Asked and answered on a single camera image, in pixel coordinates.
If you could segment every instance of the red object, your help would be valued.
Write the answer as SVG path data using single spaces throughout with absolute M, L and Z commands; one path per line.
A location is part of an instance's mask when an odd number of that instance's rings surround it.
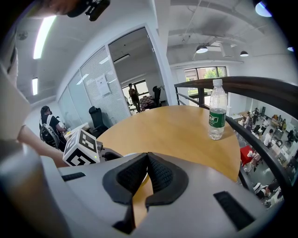
M 252 160 L 252 157 L 247 157 L 249 151 L 253 151 L 249 145 L 240 149 L 242 167 Z

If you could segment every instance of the white bottle cap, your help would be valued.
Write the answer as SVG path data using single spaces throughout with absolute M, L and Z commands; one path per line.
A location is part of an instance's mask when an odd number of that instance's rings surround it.
M 222 79 L 214 79 L 213 80 L 213 86 L 222 86 L 223 85 L 223 80 Z

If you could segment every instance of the black railing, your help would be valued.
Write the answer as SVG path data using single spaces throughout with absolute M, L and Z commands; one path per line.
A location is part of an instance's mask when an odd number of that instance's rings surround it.
M 290 83 L 286 83 L 277 79 L 261 78 L 261 77 L 222 77 L 223 89 L 225 92 L 237 93 L 243 96 L 247 96 L 253 99 L 260 100 L 268 103 L 274 107 L 281 109 L 282 111 L 290 114 L 294 118 L 298 119 L 298 86 Z M 199 105 L 199 107 L 209 109 L 204 103 L 204 89 L 213 89 L 213 79 L 199 79 L 189 81 L 185 83 L 175 84 L 178 104 L 183 103 L 179 96 L 192 101 Z M 198 88 L 198 94 L 191 97 L 178 93 L 179 87 L 191 87 Z M 246 130 L 243 126 L 239 125 L 231 117 L 226 117 L 226 121 L 230 126 L 238 132 L 261 156 L 271 169 L 275 176 L 280 188 L 283 191 L 285 199 L 288 199 L 291 193 L 291 181 L 285 172 L 285 169 L 281 166 L 276 158 L 270 153 L 268 148 L 260 142 L 252 133 Z M 251 183 L 246 173 L 241 168 L 239 170 L 239 177 L 243 186 L 252 191 Z

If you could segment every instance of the doorway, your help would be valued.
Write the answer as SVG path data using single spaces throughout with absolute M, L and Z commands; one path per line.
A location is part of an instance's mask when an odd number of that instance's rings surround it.
M 136 108 L 129 84 L 138 93 L 141 111 L 168 105 L 156 55 L 144 27 L 109 44 L 109 51 L 131 114 Z

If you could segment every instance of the round table top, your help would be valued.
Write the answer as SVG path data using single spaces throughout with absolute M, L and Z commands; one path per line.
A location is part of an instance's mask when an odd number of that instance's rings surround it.
M 164 106 L 135 114 L 109 128 L 97 140 L 122 155 L 156 152 L 214 168 L 236 181 L 240 168 L 237 137 L 226 122 L 220 140 L 208 137 L 209 110 L 197 106 Z M 146 216 L 147 177 L 133 198 L 136 225 Z

